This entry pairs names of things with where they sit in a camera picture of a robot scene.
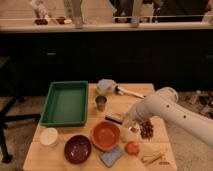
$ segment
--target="black cabinet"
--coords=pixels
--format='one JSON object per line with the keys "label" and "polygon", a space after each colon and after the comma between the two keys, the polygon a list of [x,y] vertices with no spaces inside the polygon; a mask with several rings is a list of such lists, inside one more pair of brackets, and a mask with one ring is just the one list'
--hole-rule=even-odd
{"label": "black cabinet", "polygon": [[102,78],[212,89],[213,30],[0,34],[5,69],[26,95],[52,81]]}

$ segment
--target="green tray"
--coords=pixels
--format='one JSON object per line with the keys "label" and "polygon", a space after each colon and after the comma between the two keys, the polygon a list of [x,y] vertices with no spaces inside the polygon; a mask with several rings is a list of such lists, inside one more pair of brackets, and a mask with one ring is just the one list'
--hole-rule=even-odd
{"label": "green tray", "polygon": [[44,126],[77,126],[87,120],[88,82],[52,82],[40,124]]}

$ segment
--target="white cup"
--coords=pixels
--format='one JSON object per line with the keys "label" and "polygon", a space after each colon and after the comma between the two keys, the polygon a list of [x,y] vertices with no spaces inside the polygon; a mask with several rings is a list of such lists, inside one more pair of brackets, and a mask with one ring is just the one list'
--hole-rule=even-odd
{"label": "white cup", "polygon": [[40,134],[40,142],[44,146],[54,147],[58,144],[58,131],[55,128],[46,128]]}

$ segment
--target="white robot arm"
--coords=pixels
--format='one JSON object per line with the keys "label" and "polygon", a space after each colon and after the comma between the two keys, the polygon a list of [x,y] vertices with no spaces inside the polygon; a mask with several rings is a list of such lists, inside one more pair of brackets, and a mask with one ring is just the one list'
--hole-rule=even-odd
{"label": "white robot arm", "polygon": [[170,87],[165,87],[134,104],[128,113],[138,122],[144,122],[157,115],[213,147],[213,120],[187,110],[178,105],[177,101],[177,92]]}

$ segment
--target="blue sponge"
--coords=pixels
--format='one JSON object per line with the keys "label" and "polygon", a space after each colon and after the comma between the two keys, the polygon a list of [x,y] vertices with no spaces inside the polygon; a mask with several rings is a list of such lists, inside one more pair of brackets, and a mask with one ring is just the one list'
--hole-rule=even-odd
{"label": "blue sponge", "polygon": [[121,148],[119,146],[115,147],[110,152],[105,152],[100,156],[100,159],[107,167],[112,167],[112,165],[118,160],[123,154]]}

